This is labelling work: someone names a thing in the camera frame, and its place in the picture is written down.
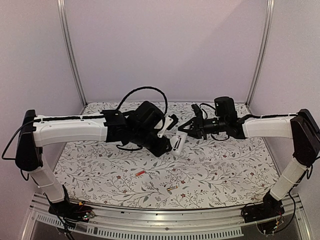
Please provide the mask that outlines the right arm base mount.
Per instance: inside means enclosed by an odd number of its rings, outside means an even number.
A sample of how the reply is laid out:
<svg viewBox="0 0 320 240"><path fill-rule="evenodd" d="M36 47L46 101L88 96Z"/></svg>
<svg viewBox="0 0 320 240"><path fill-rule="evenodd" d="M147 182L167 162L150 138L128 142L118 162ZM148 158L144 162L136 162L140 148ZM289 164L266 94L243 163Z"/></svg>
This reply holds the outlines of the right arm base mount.
<svg viewBox="0 0 320 240"><path fill-rule="evenodd" d="M245 223L278 217L285 213L281 200L264 200L262 203L248 203L241 209Z"/></svg>

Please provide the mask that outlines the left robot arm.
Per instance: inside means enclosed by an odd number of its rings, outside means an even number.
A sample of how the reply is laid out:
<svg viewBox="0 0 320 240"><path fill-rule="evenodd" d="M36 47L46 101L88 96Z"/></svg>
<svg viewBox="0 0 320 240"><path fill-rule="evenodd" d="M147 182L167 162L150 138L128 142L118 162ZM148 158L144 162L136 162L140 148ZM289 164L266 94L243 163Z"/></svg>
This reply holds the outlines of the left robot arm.
<svg viewBox="0 0 320 240"><path fill-rule="evenodd" d="M70 217L74 205L67 200L67 192L47 165L44 146L93 141L116 143L123 150L126 145L134 144L137 150L145 148L160 157L172 150L165 132L175 123L174 115L168 116L149 101L125 113L109 109L86 115L43 116L29 110L18 130L15 164L30 174L63 217Z"/></svg>

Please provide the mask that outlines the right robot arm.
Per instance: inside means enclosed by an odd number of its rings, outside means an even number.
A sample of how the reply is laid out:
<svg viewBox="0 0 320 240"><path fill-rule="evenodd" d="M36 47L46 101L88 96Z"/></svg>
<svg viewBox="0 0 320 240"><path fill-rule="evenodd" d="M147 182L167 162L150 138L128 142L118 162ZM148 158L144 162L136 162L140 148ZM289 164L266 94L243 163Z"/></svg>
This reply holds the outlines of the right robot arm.
<svg viewBox="0 0 320 240"><path fill-rule="evenodd" d="M278 210L278 203L313 167L320 158L320 128L308 109L297 113L238 117L234 100L228 96L214 100L215 117L203 118L201 108L192 106L195 116L180 125L178 130L194 139L207 139L207 135L226 133L238 140L248 138L287 138L293 141L292 160L277 182L263 197L258 213L269 218Z"/></svg>

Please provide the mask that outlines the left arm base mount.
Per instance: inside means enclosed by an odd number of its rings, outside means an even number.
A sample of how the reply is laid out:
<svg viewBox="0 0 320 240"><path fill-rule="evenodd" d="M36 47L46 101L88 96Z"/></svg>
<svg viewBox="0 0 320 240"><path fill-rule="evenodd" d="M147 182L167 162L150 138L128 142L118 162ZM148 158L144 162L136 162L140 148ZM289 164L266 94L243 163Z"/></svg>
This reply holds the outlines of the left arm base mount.
<svg viewBox="0 0 320 240"><path fill-rule="evenodd" d="M95 217L93 208L86 205L85 201L80 201L78 203L72 203L67 199L52 203L49 201L50 214L59 216L72 222L88 222L90 219Z"/></svg>

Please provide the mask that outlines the white remote control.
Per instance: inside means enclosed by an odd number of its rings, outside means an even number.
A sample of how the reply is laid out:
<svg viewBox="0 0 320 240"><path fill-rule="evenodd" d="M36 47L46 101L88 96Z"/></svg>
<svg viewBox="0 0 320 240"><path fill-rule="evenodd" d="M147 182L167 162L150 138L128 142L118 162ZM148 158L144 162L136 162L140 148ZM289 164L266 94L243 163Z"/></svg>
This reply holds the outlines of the white remote control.
<svg viewBox="0 0 320 240"><path fill-rule="evenodd" d="M177 131L177 133L170 139L171 144L171 154L173 156L179 156L182 152L182 149L185 145L185 141L187 138L187 133Z"/></svg>

